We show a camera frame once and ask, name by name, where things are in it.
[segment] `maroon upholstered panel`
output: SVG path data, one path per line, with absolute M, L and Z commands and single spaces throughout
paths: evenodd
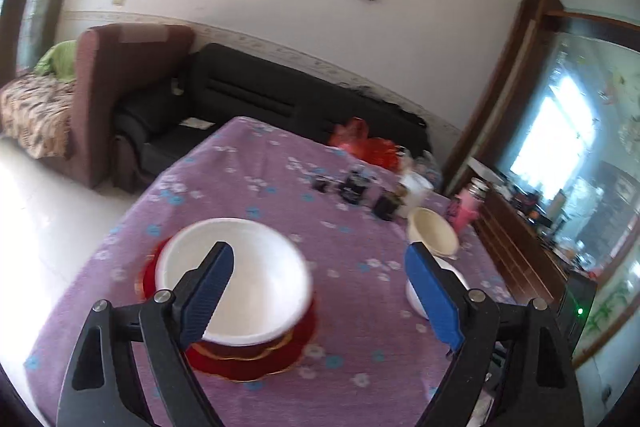
M 96 26 L 80 35 L 67 169 L 72 178 L 88 187 L 105 178 L 114 104 L 174 73 L 193 39 L 188 26 L 134 23 Z

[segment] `decorative wallpaper border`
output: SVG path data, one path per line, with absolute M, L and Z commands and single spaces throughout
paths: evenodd
M 405 98 L 404 96 L 380 86 L 368 78 L 352 71 L 345 70 L 335 64 L 316 58 L 311 55 L 299 52 L 286 46 L 281 46 L 276 42 L 247 35 L 241 32 L 219 28 L 203 23 L 187 21 L 183 19 L 164 17 L 158 15 L 146 15 L 130 12 L 111 11 L 71 11 L 62 12 L 60 23 L 66 21 L 89 21 L 99 23 L 119 23 L 119 22 L 142 22 L 142 23 L 164 23 L 183 24 L 190 26 L 196 33 L 195 49 L 200 49 L 209 42 L 218 42 L 257 57 L 266 58 L 272 62 L 277 62 L 283 66 L 304 71 L 345 87 L 364 87 L 370 94 L 380 97 L 387 102 L 397 103 L 404 110 L 417 114 L 424 118 L 430 128 L 434 155 L 439 162 L 449 154 L 452 147 L 460 137 L 461 131 L 443 118 L 427 111 L 422 106 Z

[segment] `metal screw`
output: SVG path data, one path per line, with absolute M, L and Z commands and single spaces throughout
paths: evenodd
M 171 290 L 158 290 L 154 295 L 154 301 L 161 304 L 167 302 L 171 298 Z
M 107 307 L 107 304 L 109 303 L 106 300 L 100 299 L 92 306 L 92 310 L 94 312 L 101 312 L 103 309 Z
M 536 297 L 533 299 L 533 307 L 538 311 L 546 310 L 546 301 L 545 299 L 541 299 L 540 297 Z
M 473 302 L 482 302 L 486 298 L 486 295 L 484 294 L 484 292 L 482 290 L 470 290 L 469 291 L 469 298 Z

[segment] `pink water bottle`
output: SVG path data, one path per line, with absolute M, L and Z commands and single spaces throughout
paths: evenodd
M 489 187 L 482 180 L 473 178 L 468 186 L 452 198 L 445 218 L 457 234 L 460 234 L 469 223 L 478 218 L 478 208 L 484 201 L 487 190 Z

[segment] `white floor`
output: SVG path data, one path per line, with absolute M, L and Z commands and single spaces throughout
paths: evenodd
M 84 188 L 0 136 L 0 363 L 32 411 L 22 364 L 53 306 L 135 200 L 108 184 Z

